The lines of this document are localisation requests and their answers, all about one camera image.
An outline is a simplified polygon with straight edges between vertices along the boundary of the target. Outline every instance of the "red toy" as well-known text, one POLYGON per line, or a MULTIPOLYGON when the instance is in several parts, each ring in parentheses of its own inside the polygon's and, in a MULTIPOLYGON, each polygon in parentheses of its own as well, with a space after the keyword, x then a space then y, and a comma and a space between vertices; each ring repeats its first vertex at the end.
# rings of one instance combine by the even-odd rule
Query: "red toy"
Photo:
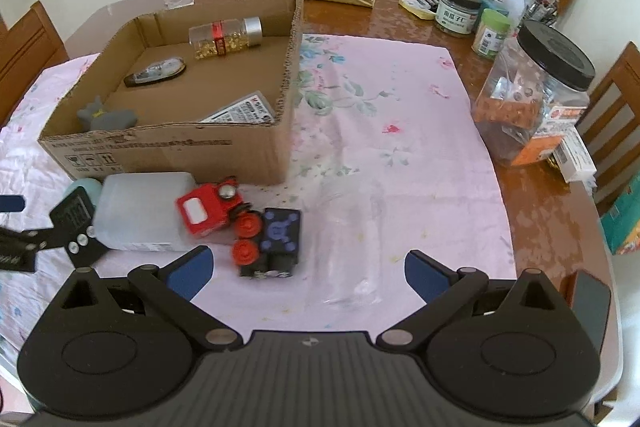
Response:
POLYGON ((204 237, 228 227, 241 213, 251 208, 238 192, 234 176, 217 184, 204 184, 175 201, 189 232, 204 237))

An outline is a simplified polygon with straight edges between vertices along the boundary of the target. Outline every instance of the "jar with black lid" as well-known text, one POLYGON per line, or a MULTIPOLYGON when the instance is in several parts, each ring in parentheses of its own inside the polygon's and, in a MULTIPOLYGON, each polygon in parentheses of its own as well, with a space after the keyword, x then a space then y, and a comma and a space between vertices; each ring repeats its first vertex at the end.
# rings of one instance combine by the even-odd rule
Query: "jar with black lid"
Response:
POLYGON ((455 37, 469 35, 481 6, 481 0, 440 0, 436 27, 455 37))
POLYGON ((526 21, 505 41, 473 108, 492 157, 518 166, 546 159, 590 103, 595 69, 557 30, 526 21))

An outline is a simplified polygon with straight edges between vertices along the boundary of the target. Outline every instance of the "black ribbed surface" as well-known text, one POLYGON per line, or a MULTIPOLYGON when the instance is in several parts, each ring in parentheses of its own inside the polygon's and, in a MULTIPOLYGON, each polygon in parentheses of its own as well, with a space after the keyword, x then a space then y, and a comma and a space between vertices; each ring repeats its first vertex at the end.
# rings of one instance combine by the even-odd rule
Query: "black ribbed surface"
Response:
MULTIPOLYGON (((97 425, 46 413, 28 427, 97 425)), ((171 399, 113 427, 506 427, 446 402, 417 362, 365 333, 258 331, 248 346, 203 358, 171 399)), ((578 415, 550 427, 586 427, 578 415)))

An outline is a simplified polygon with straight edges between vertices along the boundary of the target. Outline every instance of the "gray toy animal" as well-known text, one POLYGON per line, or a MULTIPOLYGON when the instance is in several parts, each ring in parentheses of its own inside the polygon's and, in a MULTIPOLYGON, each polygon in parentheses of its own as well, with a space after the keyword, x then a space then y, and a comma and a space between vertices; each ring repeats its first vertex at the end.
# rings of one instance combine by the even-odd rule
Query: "gray toy animal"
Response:
POLYGON ((99 96, 95 97, 95 102, 90 102, 84 109, 78 110, 77 115, 85 132, 128 129, 138 123, 138 117, 130 109, 105 110, 99 96))

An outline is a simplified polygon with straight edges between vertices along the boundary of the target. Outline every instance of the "green lid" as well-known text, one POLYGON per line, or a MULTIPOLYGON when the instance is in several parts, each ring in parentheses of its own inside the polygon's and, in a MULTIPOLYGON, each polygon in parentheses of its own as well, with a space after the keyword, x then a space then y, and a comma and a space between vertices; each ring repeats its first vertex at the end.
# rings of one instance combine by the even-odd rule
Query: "green lid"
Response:
POLYGON ((498 13, 496 10, 484 10, 482 12, 482 22, 498 33, 506 33, 511 28, 511 21, 508 17, 498 13))

